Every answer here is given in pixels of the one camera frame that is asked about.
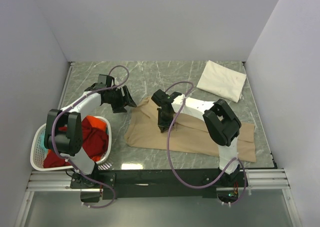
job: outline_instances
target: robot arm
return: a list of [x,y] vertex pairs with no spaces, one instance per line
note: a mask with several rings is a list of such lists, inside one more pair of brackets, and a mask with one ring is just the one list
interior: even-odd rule
[[[111,104],[114,113],[127,112],[125,106],[136,107],[136,103],[131,98],[127,86],[102,90],[114,85],[115,79],[112,76],[100,74],[97,83],[87,88],[76,101],[62,109],[52,109],[49,111],[46,121],[44,146],[53,150],[52,146],[52,126],[55,118],[63,110],[72,107],[57,122],[55,129],[55,142],[61,156],[70,159],[85,175],[91,175],[94,170],[98,170],[96,163],[89,158],[82,147],[82,120],[100,105]],[[80,103],[75,104],[83,96],[87,96]],[[67,125],[67,131],[60,131],[59,128]]]
[[[179,92],[168,95],[161,89],[153,94],[151,99],[160,107],[158,126],[161,132],[169,129],[174,114],[181,108],[184,98],[185,95]],[[238,157],[237,141],[241,122],[226,101],[219,99],[217,102],[212,102],[188,97],[181,113],[205,122],[210,137],[218,145],[221,170],[231,159]],[[225,172],[230,175],[237,167],[238,163],[234,161]]]

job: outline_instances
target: white arm segment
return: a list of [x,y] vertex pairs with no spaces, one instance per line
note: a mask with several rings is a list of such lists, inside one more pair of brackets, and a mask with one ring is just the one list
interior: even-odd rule
[[[90,91],[84,92],[82,96],[85,96]],[[76,102],[74,101],[72,104],[62,108],[61,110],[65,110],[66,108],[73,106],[73,104]],[[95,108],[99,107],[101,105],[101,95],[99,93],[94,93],[90,95],[89,97],[85,98],[83,101],[81,101],[78,105],[73,106],[73,108],[69,111],[71,112],[77,112],[81,114],[81,120],[83,121],[84,118]],[[85,175],[90,175],[95,167],[95,162],[90,159],[90,157],[85,152],[84,148],[81,147],[80,151],[76,153],[74,156],[70,156],[68,154],[61,153],[62,156],[68,157]]]
[[[176,113],[178,112],[178,110],[180,109],[180,107],[183,103],[184,98],[185,98],[185,95],[182,94],[182,95],[177,96],[174,99],[174,101],[172,103],[172,108],[173,108],[174,112],[176,112]],[[181,113],[196,117],[196,118],[204,121],[203,114],[205,113],[206,110],[209,110],[214,104],[215,104],[215,102],[212,102],[212,101],[203,101],[203,100],[198,100],[195,98],[187,97],[185,100],[185,105],[184,105]],[[230,146],[218,145],[219,158],[220,158],[220,162],[219,162],[220,170],[223,170],[232,158],[238,158],[237,141],[238,141],[238,137],[236,137],[232,140]],[[236,170],[237,167],[238,167],[238,162],[233,161],[229,165],[229,167],[226,169],[225,172],[228,175],[230,175],[231,173],[233,173]]]

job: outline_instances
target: table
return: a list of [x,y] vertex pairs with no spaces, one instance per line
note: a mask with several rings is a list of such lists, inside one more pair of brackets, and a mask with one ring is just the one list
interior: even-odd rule
[[[234,71],[245,73],[240,61],[216,61]],[[101,62],[72,62],[70,72],[62,93],[61,107],[67,106],[76,100],[83,91],[97,82],[99,74],[108,74],[115,65],[128,67],[130,76],[126,85],[132,98],[138,104],[147,96],[151,96],[158,89],[166,89],[177,81],[188,80],[195,85],[198,83],[205,68],[206,61],[101,61]],[[126,72],[115,69],[112,76],[119,82],[124,79]],[[172,88],[172,91],[185,93],[186,84]],[[217,101],[221,97],[212,93],[194,88],[190,96],[204,101]],[[267,142],[266,135],[260,120],[257,106],[248,80],[245,81],[242,96],[238,103],[227,100],[240,121],[255,125],[254,143],[256,163],[245,162],[246,168],[273,168],[274,162]],[[112,149],[108,160],[99,168],[106,169],[169,169],[165,150],[130,147],[125,143],[130,119],[131,108],[126,107],[127,113],[113,114],[108,104],[96,108],[91,114],[102,116],[110,122],[112,130]],[[172,162],[177,169],[188,168],[217,168],[219,158],[205,154],[172,152]]]

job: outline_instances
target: orange cloth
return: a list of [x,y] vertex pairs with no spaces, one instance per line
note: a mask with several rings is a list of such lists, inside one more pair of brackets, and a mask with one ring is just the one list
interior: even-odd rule
[[107,130],[107,123],[103,122],[102,120],[100,120],[96,117],[93,117],[91,115],[88,115],[86,118],[93,128],[100,129],[104,132]]

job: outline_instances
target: wall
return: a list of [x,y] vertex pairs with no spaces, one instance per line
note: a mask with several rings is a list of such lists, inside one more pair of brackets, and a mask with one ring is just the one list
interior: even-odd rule
[[0,226],[13,226],[30,177],[30,150],[56,108],[68,63],[34,0],[0,0]]
[[246,71],[304,226],[319,226],[320,2],[279,0]]
[[245,61],[278,0],[35,1],[69,61]]

